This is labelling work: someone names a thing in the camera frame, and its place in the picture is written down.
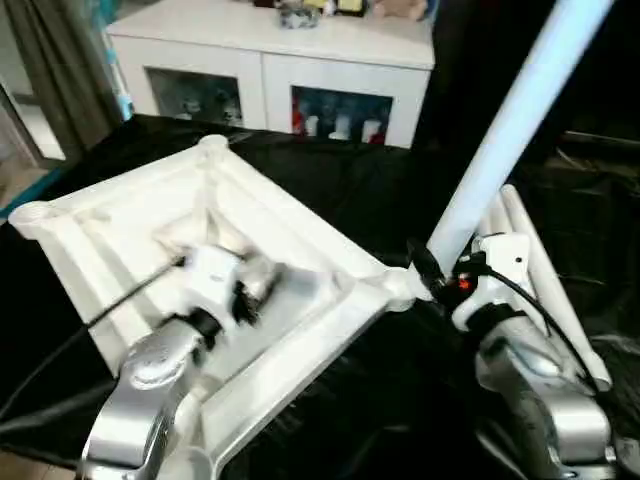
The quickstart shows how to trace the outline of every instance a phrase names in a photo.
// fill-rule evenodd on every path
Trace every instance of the curtain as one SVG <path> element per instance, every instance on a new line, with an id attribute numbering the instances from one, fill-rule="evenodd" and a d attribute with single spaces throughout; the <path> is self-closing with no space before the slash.
<path id="1" fill-rule="evenodd" d="M 106 67 L 70 0 L 5 0 L 33 91 L 69 160 L 122 122 Z"/>

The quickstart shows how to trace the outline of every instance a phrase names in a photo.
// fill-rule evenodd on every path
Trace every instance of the white pole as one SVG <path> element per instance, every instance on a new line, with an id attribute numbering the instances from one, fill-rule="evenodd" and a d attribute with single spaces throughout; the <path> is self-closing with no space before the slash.
<path id="1" fill-rule="evenodd" d="M 445 274 L 473 235 L 614 0 L 558 0 L 427 244 Z"/>

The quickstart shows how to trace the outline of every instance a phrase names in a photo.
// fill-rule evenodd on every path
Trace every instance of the shelf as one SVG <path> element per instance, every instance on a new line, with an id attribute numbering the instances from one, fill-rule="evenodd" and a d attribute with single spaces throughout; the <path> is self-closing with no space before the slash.
<path id="1" fill-rule="evenodd" d="M 310 30 L 278 26 L 277 12 L 229 0 L 164 0 L 109 26 L 113 36 L 432 70 L 429 22 L 322 18 Z"/>

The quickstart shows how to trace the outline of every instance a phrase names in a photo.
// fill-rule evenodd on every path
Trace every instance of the white cabinet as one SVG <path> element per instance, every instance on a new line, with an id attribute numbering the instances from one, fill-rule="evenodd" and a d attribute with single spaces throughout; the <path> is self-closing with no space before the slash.
<path id="1" fill-rule="evenodd" d="M 434 65 L 427 22 L 283 30 L 232 0 L 164 0 L 108 32 L 135 111 L 410 147 Z"/>

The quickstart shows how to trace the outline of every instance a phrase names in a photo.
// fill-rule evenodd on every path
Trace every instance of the stuffed animal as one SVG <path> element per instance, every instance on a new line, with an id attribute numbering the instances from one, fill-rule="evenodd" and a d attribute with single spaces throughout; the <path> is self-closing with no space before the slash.
<path id="1" fill-rule="evenodd" d="M 427 11 L 427 0 L 376 0 L 373 13 L 377 17 L 407 17 L 418 21 Z"/>

